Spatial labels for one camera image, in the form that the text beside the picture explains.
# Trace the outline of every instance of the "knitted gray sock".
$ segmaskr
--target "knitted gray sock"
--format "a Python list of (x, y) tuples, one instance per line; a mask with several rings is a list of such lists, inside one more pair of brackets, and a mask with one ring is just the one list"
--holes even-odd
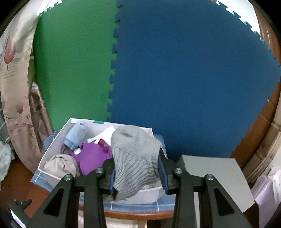
[(161, 142), (136, 126), (117, 128), (111, 138), (115, 163), (113, 187), (116, 201), (135, 195), (144, 185), (159, 180), (158, 155)]

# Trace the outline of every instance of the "light blue cloth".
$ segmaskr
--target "light blue cloth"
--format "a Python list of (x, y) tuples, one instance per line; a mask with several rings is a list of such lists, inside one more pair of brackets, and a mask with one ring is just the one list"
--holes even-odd
[[(53, 135), (50, 135), (43, 141), (43, 145), (45, 149), (49, 147), (52, 143), (55, 136), (59, 133), (59, 131), (55, 132)], [(166, 154), (164, 139), (161, 135), (154, 135), (162, 143), (162, 149)], [(54, 189), (54, 186), (50, 185), (46, 179), (42, 176), (39, 170), (36, 170), (34, 176), (32, 177), (31, 183), (38, 185), (39, 187), (51, 192)], [(164, 194), (153, 204), (124, 204), (118, 202), (104, 202), (104, 210), (106, 211), (118, 211), (118, 212), (127, 212), (127, 213), (148, 213), (148, 212), (158, 212), (158, 211), (171, 211), (174, 210), (175, 207), (175, 199), (176, 195), (167, 195)], [(84, 195), (80, 194), (79, 204), (84, 204)]]
[(84, 140), (87, 129), (84, 124), (76, 123), (64, 138), (64, 145), (72, 151), (75, 150)]

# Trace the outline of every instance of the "purple cloth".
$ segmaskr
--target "purple cloth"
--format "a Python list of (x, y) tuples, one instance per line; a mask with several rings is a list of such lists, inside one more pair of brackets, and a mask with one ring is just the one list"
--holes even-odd
[(102, 139), (98, 144), (82, 143), (80, 149), (80, 154), (76, 155), (73, 151), (70, 155), (76, 160), (82, 175), (87, 175), (94, 169), (102, 167), (105, 160), (112, 158), (111, 147)]

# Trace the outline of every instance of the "beige cloth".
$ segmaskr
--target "beige cloth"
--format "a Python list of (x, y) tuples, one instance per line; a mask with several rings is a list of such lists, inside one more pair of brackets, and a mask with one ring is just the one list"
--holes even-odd
[(71, 174), (74, 177), (80, 176), (77, 162), (68, 154), (53, 156), (45, 163), (43, 171), (58, 178), (63, 178), (66, 174)]

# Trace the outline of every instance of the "screw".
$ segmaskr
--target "screw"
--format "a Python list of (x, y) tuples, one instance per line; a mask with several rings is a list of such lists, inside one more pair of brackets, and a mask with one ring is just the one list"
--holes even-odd
[(212, 181), (214, 179), (214, 176), (212, 174), (207, 174), (205, 176), (207, 178), (207, 180)]
[(96, 168), (96, 173), (102, 173), (103, 172), (103, 168)]
[(182, 173), (182, 169), (181, 169), (181, 168), (175, 168), (175, 169), (174, 169), (174, 172), (175, 172), (176, 174), (181, 174), (181, 173)]
[(64, 179), (65, 179), (66, 181), (70, 181), (70, 180), (72, 179), (72, 175), (67, 174), (67, 175), (64, 176)]

